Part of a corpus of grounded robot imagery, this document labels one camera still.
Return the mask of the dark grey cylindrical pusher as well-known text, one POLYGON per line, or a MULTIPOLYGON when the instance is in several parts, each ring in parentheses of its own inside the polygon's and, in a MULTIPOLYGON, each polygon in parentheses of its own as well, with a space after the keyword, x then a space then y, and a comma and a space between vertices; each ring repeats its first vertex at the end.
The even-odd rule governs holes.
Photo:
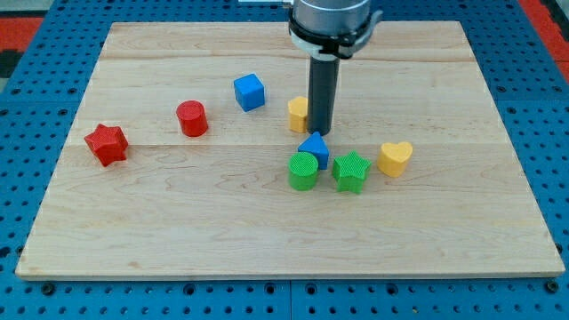
POLYGON ((338 59, 310 59, 307 115, 307 130, 310 133, 319 132, 325 136, 332 128, 339 65, 338 59))

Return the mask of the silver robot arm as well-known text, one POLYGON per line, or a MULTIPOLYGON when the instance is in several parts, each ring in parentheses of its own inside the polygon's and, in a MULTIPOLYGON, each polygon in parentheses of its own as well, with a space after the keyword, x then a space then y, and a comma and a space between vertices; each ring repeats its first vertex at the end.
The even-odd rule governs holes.
POLYGON ((325 136, 333 108, 341 60, 351 59, 370 41, 382 11, 370 0, 238 0, 240 5, 280 5, 288 10, 293 44, 309 56, 307 130, 325 136))

